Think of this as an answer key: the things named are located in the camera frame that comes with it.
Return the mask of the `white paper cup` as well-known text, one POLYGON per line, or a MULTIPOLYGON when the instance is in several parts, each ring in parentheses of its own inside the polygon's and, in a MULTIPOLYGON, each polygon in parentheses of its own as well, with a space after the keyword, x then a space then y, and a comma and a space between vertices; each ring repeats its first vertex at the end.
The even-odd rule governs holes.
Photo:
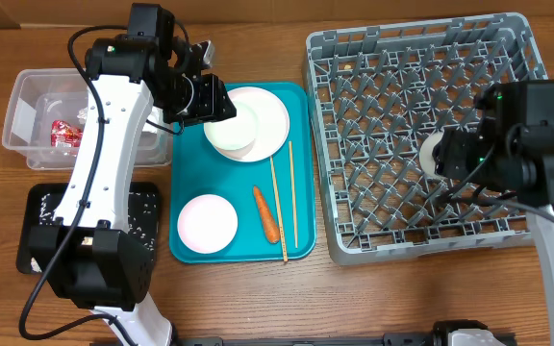
POLYGON ((420 168, 429 179, 445 180, 445 177, 436 173, 436 161, 434 158, 434 149, 441 142, 443 132, 430 134, 423 142, 418 152, 420 168))

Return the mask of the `white tissue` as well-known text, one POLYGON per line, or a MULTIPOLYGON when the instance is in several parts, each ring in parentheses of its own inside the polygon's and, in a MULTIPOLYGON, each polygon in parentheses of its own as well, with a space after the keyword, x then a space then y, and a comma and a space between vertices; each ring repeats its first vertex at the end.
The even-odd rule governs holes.
POLYGON ((80 109, 77 118, 80 124, 85 124, 88 118, 88 108, 80 109))

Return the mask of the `red snack wrapper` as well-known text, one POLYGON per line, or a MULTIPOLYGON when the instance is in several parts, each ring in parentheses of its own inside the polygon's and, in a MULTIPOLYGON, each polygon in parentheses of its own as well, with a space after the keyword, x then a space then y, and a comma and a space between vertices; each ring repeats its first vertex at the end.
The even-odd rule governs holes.
POLYGON ((52 123, 50 139, 51 146, 56 148, 79 147, 82 141, 83 130, 70 125, 63 120, 52 123))

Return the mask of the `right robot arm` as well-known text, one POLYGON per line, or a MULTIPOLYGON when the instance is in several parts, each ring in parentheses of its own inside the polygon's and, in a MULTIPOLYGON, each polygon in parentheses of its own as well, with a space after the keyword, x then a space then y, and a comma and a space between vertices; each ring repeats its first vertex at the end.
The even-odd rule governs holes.
POLYGON ((474 132, 446 129, 427 138, 424 172, 459 185, 440 203, 523 210, 539 255, 554 344, 554 80, 495 84, 474 99, 474 132))

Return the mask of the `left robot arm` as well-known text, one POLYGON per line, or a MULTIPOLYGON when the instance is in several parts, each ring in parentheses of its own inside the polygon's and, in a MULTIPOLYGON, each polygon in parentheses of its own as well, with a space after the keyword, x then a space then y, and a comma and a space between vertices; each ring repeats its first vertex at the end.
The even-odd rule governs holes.
POLYGON ((52 221, 28 247, 40 285, 107 323, 125 345, 173 345, 177 332, 149 293, 154 255, 129 233, 129 194, 142 129, 157 108, 181 128, 234 117, 211 73, 214 47, 120 28, 76 68, 88 87, 78 156, 52 221))

